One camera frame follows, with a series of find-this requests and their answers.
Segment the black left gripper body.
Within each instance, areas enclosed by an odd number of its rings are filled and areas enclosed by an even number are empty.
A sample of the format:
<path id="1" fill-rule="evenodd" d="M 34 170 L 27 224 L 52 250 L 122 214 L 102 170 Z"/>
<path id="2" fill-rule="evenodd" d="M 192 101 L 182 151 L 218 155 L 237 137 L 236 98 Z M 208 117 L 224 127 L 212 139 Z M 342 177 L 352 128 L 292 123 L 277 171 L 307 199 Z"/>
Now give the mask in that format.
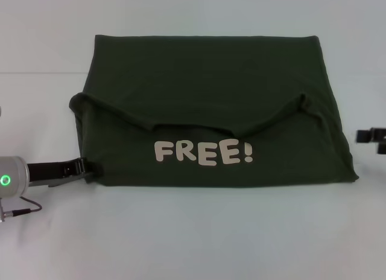
<path id="1" fill-rule="evenodd" d="M 66 162 L 27 164 L 29 186 L 59 186 L 84 176 L 82 159 Z"/>

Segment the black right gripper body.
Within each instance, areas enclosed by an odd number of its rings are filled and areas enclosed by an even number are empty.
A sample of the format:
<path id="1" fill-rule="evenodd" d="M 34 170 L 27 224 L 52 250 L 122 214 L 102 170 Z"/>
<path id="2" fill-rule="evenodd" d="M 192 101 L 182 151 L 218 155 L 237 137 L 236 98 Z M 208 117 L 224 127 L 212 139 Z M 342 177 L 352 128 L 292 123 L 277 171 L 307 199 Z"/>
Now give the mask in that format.
<path id="1" fill-rule="evenodd" d="M 372 141 L 378 145 L 377 154 L 386 155 L 386 129 L 372 129 Z"/>

